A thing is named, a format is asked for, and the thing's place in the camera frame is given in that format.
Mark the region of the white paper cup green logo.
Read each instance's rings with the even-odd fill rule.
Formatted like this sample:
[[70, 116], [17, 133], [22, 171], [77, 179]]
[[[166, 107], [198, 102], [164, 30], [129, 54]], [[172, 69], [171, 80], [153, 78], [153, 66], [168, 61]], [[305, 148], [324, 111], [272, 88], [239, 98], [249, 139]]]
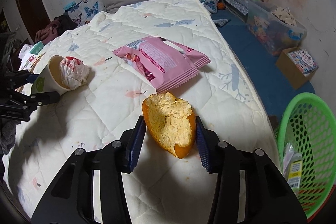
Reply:
[[60, 74], [60, 62], [64, 57], [55, 55], [52, 56], [48, 64], [39, 73], [37, 79], [31, 87], [31, 94], [45, 93], [45, 92], [58, 92], [59, 95], [70, 91], [69, 87], [62, 83]]

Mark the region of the orange peel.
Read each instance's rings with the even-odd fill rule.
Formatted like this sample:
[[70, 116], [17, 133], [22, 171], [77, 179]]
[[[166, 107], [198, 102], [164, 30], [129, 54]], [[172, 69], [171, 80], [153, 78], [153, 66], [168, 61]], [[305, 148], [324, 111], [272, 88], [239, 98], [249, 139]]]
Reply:
[[154, 141], [173, 156], [183, 159], [196, 138], [193, 107], [188, 101], [166, 92], [152, 94], [142, 103], [142, 114]]

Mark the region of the pink snack wrapper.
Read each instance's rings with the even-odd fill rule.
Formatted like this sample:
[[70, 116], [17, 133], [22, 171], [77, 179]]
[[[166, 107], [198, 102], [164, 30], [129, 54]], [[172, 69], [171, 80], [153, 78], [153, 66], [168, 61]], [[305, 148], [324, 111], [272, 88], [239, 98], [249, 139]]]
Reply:
[[113, 54], [144, 76], [158, 94], [185, 84], [211, 62], [204, 53], [154, 36], [130, 42]]

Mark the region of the green plastic mesh trash basket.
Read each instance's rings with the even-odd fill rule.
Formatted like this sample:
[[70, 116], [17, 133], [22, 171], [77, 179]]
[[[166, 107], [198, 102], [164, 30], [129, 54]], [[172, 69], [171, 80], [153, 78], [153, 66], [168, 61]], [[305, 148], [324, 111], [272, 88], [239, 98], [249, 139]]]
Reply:
[[335, 184], [335, 116], [319, 96], [301, 93], [289, 102], [274, 134], [280, 158], [288, 143], [302, 155], [297, 198], [311, 219]]

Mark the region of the cartoon tissue pack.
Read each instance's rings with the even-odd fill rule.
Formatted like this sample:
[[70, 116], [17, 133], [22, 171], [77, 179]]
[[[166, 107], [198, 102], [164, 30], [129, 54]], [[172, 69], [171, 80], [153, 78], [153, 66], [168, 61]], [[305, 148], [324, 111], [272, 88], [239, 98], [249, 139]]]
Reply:
[[34, 45], [25, 44], [19, 52], [19, 59], [21, 60], [19, 70], [31, 71], [32, 67], [38, 59], [39, 52], [43, 49], [44, 44], [40, 41]]

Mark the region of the dark clothes pile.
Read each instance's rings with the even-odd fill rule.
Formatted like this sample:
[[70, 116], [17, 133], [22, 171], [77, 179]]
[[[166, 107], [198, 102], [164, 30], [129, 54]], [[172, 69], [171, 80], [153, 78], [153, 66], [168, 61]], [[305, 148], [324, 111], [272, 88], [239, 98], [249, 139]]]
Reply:
[[74, 30], [76, 27], [77, 24], [67, 14], [57, 16], [45, 29], [39, 30], [36, 33], [35, 42], [42, 42], [46, 45], [67, 30]]

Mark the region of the blue bed sheet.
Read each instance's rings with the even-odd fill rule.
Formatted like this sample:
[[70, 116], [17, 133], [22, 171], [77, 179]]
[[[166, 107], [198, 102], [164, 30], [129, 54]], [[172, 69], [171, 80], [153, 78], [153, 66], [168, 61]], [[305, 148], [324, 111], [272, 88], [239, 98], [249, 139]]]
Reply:
[[310, 82], [295, 90], [276, 67], [277, 57], [271, 56], [257, 38], [248, 30], [246, 23], [228, 9], [211, 14], [211, 18], [228, 19], [229, 22], [218, 29], [230, 45], [253, 82], [256, 92], [269, 116], [281, 119], [287, 104], [297, 94], [315, 93]]

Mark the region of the butterfly pillow left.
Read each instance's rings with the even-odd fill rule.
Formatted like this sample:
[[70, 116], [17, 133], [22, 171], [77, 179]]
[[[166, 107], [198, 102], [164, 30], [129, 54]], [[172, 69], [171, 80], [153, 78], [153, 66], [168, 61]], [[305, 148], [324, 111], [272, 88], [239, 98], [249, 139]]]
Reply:
[[82, 0], [72, 5], [65, 13], [78, 27], [88, 24], [101, 11], [106, 11], [102, 0]]

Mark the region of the brown cardboard box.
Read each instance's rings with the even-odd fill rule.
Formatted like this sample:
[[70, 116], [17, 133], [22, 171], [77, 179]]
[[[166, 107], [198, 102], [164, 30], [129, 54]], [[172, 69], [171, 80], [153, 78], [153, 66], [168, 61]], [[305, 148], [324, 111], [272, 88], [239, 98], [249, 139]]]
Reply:
[[299, 49], [300, 47], [294, 47], [294, 48], [288, 48], [288, 49], [283, 50], [280, 53], [280, 56], [276, 62], [276, 66], [278, 67], [278, 69], [280, 69], [282, 74], [287, 78], [287, 80], [289, 81], [289, 83], [295, 90], [299, 89], [305, 83], [310, 81], [312, 77], [314, 76], [315, 72], [317, 71], [316, 70], [315, 72], [311, 73], [310, 75], [306, 77], [298, 70], [296, 65], [293, 63], [293, 61], [291, 61], [291, 59], [288, 57], [287, 54], [289, 52], [299, 50]]

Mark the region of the colourful picture book in box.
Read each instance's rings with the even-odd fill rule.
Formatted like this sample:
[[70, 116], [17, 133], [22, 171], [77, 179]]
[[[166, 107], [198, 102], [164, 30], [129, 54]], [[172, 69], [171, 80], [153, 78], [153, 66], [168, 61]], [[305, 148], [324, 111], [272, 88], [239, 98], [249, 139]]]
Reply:
[[319, 68], [313, 56], [305, 49], [300, 48], [299, 50], [289, 52], [287, 55], [298, 70], [306, 77]]

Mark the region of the clear plastic storage bin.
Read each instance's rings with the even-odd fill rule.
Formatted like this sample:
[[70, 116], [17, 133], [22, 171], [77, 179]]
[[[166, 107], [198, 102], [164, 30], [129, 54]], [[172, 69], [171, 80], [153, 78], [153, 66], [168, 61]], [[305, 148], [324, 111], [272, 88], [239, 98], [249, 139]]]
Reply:
[[247, 27], [272, 56], [299, 46], [307, 35], [288, 7], [254, 0], [248, 0]]

